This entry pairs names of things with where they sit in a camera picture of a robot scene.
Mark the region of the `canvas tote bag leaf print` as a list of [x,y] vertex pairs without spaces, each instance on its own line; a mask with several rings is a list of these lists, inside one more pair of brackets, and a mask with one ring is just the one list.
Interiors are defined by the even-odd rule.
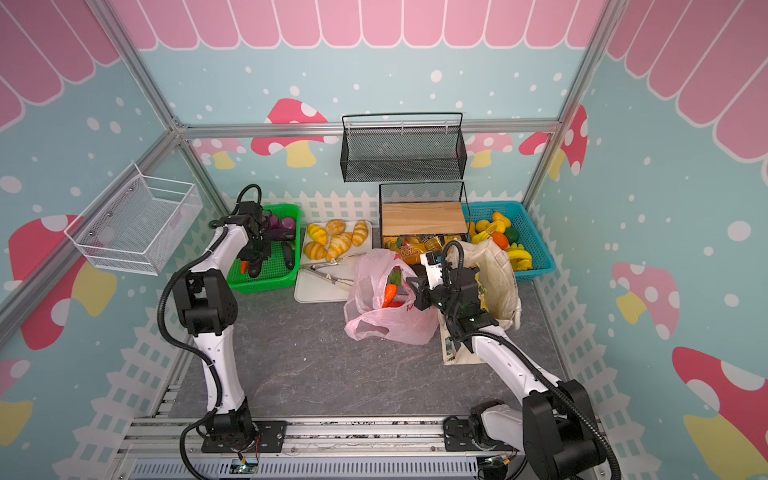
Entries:
[[[516,331],[521,326],[522,301],[508,254],[492,240],[478,244],[460,241],[464,252],[464,266],[477,267],[475,279],[479,286],[479,299],[505,331]],[[446,366],[480,364],[482,360],[464,345],[457,347],[450,339],[443,313],[438,314],[442,342],[443,363]]]

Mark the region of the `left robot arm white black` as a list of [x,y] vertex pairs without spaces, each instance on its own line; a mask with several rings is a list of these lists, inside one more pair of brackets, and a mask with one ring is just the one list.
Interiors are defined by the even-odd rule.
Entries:
[[238,304],[227,275],[239,262],[256,278],[271,255],[266,238],[270,226],[261,201],[244,199],[251,190],[262,195],[260,186],[247,185],[232,212],[211,223],[211,243],[200,257],[173,274],[157,311],[161,336],[203,364],[207,413],[193,428],[201,437],[234,451],[249,449],[257,441],[258,429],[237,374],[233,337]]

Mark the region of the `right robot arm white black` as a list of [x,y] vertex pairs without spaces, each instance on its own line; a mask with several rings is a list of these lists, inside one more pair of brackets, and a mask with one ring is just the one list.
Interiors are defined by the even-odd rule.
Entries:
[[416,307],[437,308],[452,343],[490,366],[521,404],[477,406],[468,418],[473,441],[485,449],[511,448],[521,454],[521,466],[540,479],[578,479],[600,465],[611,478],[621,478],[618,456],[600,430],[586,388],[541,368],[482,307],[479,270],[467,263],[466,246],[452,240],[441,252],[421,255],[425,275],[406,281]]

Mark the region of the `pink plastic grocery bag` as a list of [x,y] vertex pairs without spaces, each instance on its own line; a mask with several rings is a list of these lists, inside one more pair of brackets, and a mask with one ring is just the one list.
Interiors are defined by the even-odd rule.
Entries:
[[403,258],[373,249],[357,262],[344,305],[345,333],[353,340],[382,338],[408,345],[427,344],[438,328],[433,307],[420,310],[407,280],[413,271]]

